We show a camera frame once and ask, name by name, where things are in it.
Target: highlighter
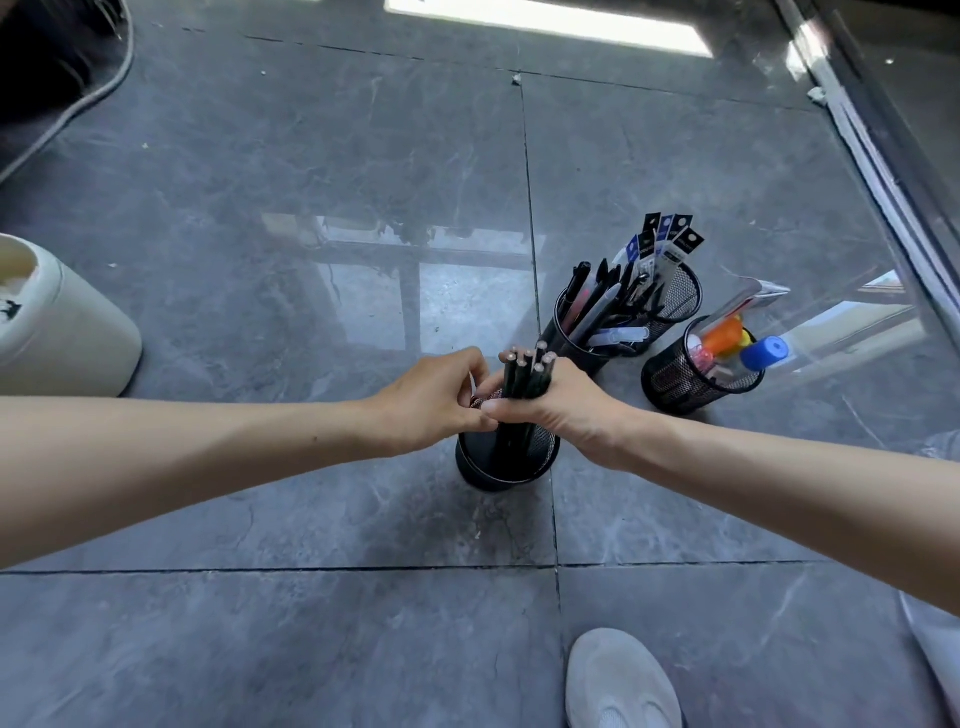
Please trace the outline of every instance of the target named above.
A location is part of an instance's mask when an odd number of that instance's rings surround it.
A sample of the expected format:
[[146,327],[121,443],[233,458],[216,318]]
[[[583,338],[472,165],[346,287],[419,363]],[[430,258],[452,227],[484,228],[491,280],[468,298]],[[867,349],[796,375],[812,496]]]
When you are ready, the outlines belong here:
[[739,316],[731,316],[724,319],[714,328],[701,334],[704,349],[719,356],[720,352],[728,352],[734,349],[743,337],[743,322]]

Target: blue bottle cap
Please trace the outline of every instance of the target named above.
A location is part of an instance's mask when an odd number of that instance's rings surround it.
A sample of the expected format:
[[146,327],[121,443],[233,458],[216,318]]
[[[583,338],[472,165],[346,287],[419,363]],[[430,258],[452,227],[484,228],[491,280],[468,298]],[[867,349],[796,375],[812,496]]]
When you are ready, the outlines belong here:
[[762,372],[790,355],[790,347],[779,336],[767,336],[740,352],[740,362],[751,372]]

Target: forearm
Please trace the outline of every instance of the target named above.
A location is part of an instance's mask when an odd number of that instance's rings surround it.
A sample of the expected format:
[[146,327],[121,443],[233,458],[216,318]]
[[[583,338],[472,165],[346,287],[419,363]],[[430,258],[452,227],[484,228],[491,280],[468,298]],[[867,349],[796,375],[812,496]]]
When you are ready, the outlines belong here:
[[624,470],[960,615],[960,465],[621,410]]
[[0,400],[0,567],[187,505],[386,454],[337,404]]

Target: right hand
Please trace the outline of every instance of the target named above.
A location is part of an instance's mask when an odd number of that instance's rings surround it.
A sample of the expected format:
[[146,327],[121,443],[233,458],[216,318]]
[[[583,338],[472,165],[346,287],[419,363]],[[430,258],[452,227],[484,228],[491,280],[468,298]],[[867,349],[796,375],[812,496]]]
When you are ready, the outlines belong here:
[[[507,352],[500,354],[506,361]],[[477,388],[483,399],[503,385],[503,371]],[[617,424],[634,409],[604,392],[569,359],[559,358],[546,394],[535,400],[487,400],[484,414],[501,423],[534,423],[559,435],[597,465],[620,469]]]

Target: white sneaker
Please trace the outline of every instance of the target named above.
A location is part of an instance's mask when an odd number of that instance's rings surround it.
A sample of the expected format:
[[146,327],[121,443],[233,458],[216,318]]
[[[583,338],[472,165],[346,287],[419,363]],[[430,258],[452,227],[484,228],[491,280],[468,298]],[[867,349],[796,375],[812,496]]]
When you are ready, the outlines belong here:
[[680,701],[657,658],[618,629],[580,636],[566,666],[570,728],[683,728]]

